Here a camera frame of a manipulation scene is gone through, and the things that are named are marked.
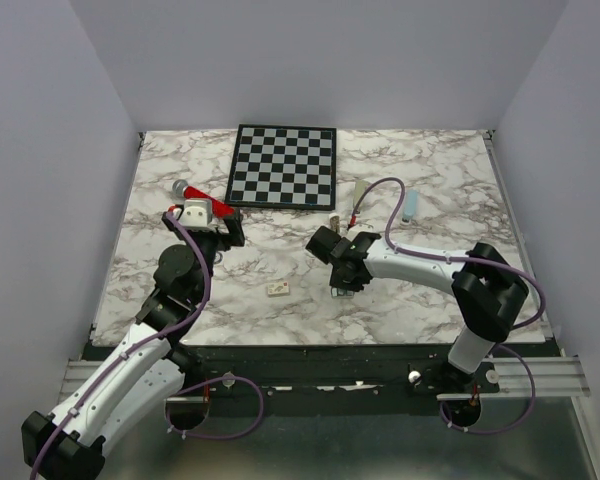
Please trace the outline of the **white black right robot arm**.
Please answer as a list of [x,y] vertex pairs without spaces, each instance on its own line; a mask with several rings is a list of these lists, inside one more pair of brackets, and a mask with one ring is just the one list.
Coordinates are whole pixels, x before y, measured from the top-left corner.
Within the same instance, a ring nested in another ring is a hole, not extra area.
[[454,392],[474,383],[483,359],[508,338],[529,295],[513,267],[481,242],[467,252],[424,249],[408,255],[378,233],[360,232],[350,240],[321,227],[306,250],[331,267],[333,288],[360,292],[373,279],[391,279],[453,296],[464,327],[439,371],[442,384]]

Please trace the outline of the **grey staple strip tray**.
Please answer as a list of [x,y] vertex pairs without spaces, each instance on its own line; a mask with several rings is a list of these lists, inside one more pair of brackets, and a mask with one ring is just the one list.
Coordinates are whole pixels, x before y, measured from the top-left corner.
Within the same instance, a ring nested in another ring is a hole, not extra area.
[[355,295],[353,291],[339,288],[331,289],[331,296],[333,298],[352,298]]

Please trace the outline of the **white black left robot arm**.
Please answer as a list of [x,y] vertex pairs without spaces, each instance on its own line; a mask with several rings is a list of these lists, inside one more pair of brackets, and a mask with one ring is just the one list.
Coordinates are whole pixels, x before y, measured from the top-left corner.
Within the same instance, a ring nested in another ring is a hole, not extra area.
[[156,405],[200,387],[202,372],[180,340],[210,298],[217,253],[245,243],[241,213],[231,209],[221,219],[224,230],[191,223],[185,212],[163,214],[179,242],[161,253],[155,287],[123,339],[73,394],[24,421],[31,478],[96,478],[116,444]]

